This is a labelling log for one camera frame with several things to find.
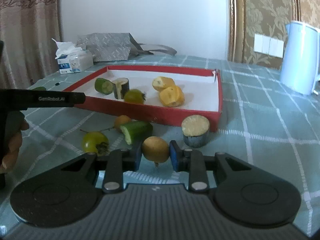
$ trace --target green cucumber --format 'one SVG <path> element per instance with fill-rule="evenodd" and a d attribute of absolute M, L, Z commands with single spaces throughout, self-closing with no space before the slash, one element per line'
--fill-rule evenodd
<path fill-rule="evenodd" d="M 131 145 L 134 141 L 144 140 L 152 136 L 153 126 L 149 122 L 133 121 L 120 125 L 125 141 Z"/>
<path fill-rule="evenodd" d="M 45 87 L 37 87 L 37 88 L 33 88 L 32 90 L 45 91 L 47 89 Z"/>
<path fill-rule="evenodd" d="M 108 79 L 97 78 L 94 83 L 94 88 L 99 93 L 109 95 L 113 92 L 113 84 Z"/>

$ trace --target sliced eggplant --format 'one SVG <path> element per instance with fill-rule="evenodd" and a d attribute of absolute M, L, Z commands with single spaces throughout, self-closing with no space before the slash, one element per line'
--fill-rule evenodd
<path fill-rule="evenodd" d="M 209 141 L 210 122 L 202 115 L 191 115 L 181 124 L 183 140 L 192 148 L 199 148 Z"/>
<path fill-rule="evenodd" d="M 113 82 L 113 93 L 116 99 L 123 99 L 126 92 L 129 91 L 129 79 L 118 78 Z"/>

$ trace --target electric kettle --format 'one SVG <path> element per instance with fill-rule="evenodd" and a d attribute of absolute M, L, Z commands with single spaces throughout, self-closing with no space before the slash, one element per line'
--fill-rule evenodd
<path fill-rule="evenodd" d="M 280 82 L 303 95 L 316 93 L 320 80 L 320 30 L 303 22 L 286 26 L 288 42 L 282 63 Z"/>

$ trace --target beige curtain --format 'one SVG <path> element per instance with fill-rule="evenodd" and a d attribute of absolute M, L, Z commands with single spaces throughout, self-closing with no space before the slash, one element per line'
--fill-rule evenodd
<path fill-rule="evenodd" d="M 57 0 L 0 0 L 0 88 L 27 88 L 57 71 Z"/>

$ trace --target human hand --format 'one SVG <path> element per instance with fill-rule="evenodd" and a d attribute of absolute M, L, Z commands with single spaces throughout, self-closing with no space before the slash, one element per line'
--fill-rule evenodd
<path fill-rule="evenodd" d="M 21 131 L 28 130 L 29 124 L 26 120 L 23 120 L 20 131 L 17 132 L 12 138 L 9 140 L 8 148 L 9 151 L 4 155 L 2 159 L 2 164 L 0 165 L 0 174 L 7 173 L 12 170 L 14 165 L 16 164 L 19 150 L 22 145 L 22 133 Z"/>

